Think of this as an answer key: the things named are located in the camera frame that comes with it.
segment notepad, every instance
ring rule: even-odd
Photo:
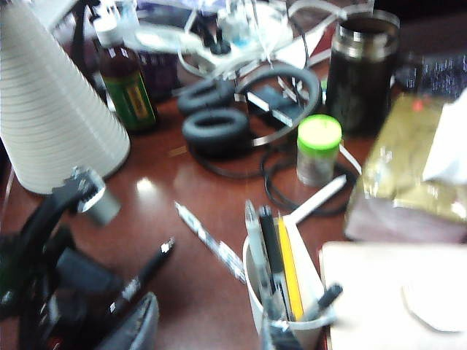
[[[344,289],[329,349],[467,349],[467,246],[328,242],[320,267]]]

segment black headphones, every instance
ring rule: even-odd
[[[302,81],[308,91],[308,101],[292,125],[284,126],[267,136],[252,138],[247,116],[237,109],[228,108],[228,105],[234,100],[235,93],[246,95],[253,85],[273,77]],[[181,113],[189,115],[182,127],[188,145],[198,153],[208,156],[252,149],[281,139],[295,130],[298,124],[313,114],[320,105],[321,86],[316,75],[289,65],[260,69],[237,88],[232,82],[225,80],[204,80],[190,87],[177,102]]]

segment label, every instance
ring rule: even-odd
[[[147,97],[140,72],[124,78],[103,77],[115,111],[129,130],[141,130],[155,124],[155,112]]]

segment travel mug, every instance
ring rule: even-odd
[[[375,135],[390,108],[399,19],[385,11],[340,20],[331,44],[326,106],[344,134]]]

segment small jar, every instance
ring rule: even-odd
[[[333,178],[341,125],[325,114],[315,114],[298,126],[297,176],[308,186],[323,186]]]

